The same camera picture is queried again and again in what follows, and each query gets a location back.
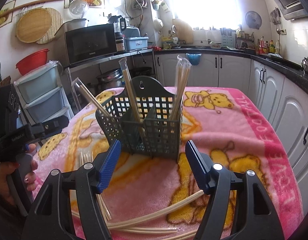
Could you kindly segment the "chopsticks pair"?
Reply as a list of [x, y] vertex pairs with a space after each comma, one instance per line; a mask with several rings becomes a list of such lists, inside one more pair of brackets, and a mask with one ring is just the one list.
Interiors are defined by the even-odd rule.
[[127, 58], [124, 57], [123, 59], [119, 60], [119, 64], [120, 64], [120, 68], [121, 68], [121, 71], [122, 71], [122, 74], [125, 80], [125, 87], [126, 87], [126, 91], [127, 91], [128, 98], [129, 98], [129, 104], [130, 104], [129, 110], [131, 111], [129, 118], [126, 119], [126, 121], [130, 126], [133, 125], [134, 129], [137, 128], [139, 136], [142, 139], [144, 139], [145, 133], [144, 133], [144, 129], [142, 127], [142, 121], [141, 121], [141, 118], [138, 112], [136, 95], [135, 95], [135, 91], [134, 91], [134, 87], [132, 83], [132, 78], [130, 76], [129, 68], [127, 65]]
[[191, 63], [185, 57], [181, 57], [181, 55], [178, 55], [176, 70], [176, 94], [173, 101], [172, 112], [169, 116], [170, 121], [174, 121], [177, 119], [179, 109], [181, 108], [181, 101], [183, 98], [185, 87], [188, 82], [188, 77], [191, 70]]
[[71, 82], [71, 86], [73, 88], [77, 88], [81, 94], [85, 97], [86, 100], [88, 100], [90, 103], [92, 103], [101, 113], [103, 116], [110, 117], [111, 115], [108, 113], [108, 111], [98, 102], [95, 96], [87, 89], [85, 84], [79, 79], [76, 78], [74, 81]]

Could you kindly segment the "white kitchen base cabinets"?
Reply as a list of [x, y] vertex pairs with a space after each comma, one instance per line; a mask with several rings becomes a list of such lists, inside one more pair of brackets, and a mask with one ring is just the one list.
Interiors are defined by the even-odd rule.
[[308, 213], [308, 76], [301, 66], [284, 59], [237, 51], [172, 49], [154, 53], [155, 74], [174, 84], [177, 55], [199, 54], [190, 72], [191, 87], [241, 90], [270, 122], [288, 155]]

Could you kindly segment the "grey plastic drawer unit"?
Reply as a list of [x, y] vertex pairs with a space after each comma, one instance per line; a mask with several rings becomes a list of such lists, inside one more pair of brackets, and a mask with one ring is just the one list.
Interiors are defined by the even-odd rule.
[[74, 117], [61, 82], [59, 67], [59, 61], [49, 61], [14, 81], [23, 107], [24, 121], [33, 125], [62, 115], [69, 119]]

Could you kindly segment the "red plastic basin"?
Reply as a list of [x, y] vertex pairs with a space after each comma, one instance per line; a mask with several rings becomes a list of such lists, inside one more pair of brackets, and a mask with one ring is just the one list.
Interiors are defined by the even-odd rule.
[[30, 71], [37, 69], [47, 63], [48, 49], [42, 49], [28, 55], [16, 64], [19, 73], [24, 76]]

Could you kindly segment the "pink cartoon bear blanket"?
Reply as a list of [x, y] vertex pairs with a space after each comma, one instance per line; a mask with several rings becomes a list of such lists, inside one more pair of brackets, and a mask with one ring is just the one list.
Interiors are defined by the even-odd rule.
[[[184, 95], [182, 142], [188, 140], [231, 171], [255, 171], [276, 208], [285, 237], [293, 234], [304, 218], [296, 178], [275, 130], [245, 94], [231, 88], [188, 87]], [[95, 157], [108, 147], [95, 118], [95, 107], [88, 105], [34, 156], [38, 184], [51, 170], [75, 170], [83, 158]], [[187, 198], [192, 198], [192, 202], [155, 220], [128, 229], [113, 228]], [[192, 236], [209, 201], [200, 193], [184, 152], [178, 160], [123, 152], [102, 199], [110, 213], [108, 225], [114, 239]]]

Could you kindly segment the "round woven bamboo tray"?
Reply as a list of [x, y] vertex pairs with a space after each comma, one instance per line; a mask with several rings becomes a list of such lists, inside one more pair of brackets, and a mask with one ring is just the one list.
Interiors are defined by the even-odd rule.
[[32, 9], [19, 19], [16, 37], [23, 43], [46, 44], [55, 38], [62, 24], [62, 15], [56, 9]]

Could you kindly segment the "black microwave oven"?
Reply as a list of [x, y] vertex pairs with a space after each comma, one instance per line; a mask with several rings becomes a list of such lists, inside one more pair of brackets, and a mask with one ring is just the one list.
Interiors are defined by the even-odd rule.
[[114, 25], [109, 23], [67, 31], [64, 40], [67, 65], [117, 52]]

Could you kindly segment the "stainless steel pot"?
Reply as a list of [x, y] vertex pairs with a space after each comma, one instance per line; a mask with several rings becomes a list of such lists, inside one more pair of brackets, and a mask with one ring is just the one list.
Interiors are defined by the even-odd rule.
[[125, 81], [121, 69], [114, 69], [105, 72], [104, 74], [99, 75], [97, 80], [101, 91], [125, 86]]

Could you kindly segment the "green plastic utensil basket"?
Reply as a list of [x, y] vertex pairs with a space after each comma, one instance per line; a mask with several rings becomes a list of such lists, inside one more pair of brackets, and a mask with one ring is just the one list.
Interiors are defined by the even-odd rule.
[[182, 113], [170, 120], [175, 95], [156, 79], [137, 76], [132, 80], [140, 120], [134, 117], [127, 90], [102, 105], [110, 114], [95, 112], [96, 120], [109, 143], [121, 142], [123, 151], [151, 158], [179, 159]]

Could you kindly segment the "blue plastic storage box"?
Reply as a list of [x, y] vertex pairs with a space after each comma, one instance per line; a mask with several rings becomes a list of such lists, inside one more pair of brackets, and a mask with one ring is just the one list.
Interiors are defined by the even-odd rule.
[[148, 45], [148, 37], [128, 37], [125, 38], [126, 50], [142, 50], [146, 49]]

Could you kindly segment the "black electric kettle blender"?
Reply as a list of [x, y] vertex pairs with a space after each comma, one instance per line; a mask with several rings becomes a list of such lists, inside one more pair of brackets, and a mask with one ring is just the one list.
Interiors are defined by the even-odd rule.
[[115, 34], [115, 43], [118, 53], [124, 52], [125, 42], [123, 31], [126, 29], [126, 20], [123, 16], [110, 16], [108, 23], [113, 24], [114, 34]]

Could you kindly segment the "blue hanging plastic bin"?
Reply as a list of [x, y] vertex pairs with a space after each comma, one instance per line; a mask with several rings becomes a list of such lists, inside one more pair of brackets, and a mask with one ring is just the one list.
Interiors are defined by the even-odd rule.
[[187, 60], [191, 63], [192, 66], [198, 66], [201, 61], [202, 54], [188, 54], [186, 53]]

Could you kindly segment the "wooden cutting board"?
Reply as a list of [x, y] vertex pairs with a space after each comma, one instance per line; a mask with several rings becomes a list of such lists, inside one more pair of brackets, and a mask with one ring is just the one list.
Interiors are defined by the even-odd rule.
[[193, 44], [194, 34], [189, 24], [180, 19], [172, 19], [172, 24], [175, 26], [176, 35], [181, 44]]

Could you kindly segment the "wall mounted small fan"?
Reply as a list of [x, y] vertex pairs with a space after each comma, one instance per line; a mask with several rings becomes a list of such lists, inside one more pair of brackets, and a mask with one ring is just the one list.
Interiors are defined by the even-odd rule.
[[261, 16], [255, 11], [248, 11], [246, 13], [245, 22], [249, 28], [257, 30], [260, 29], [263, 23]]

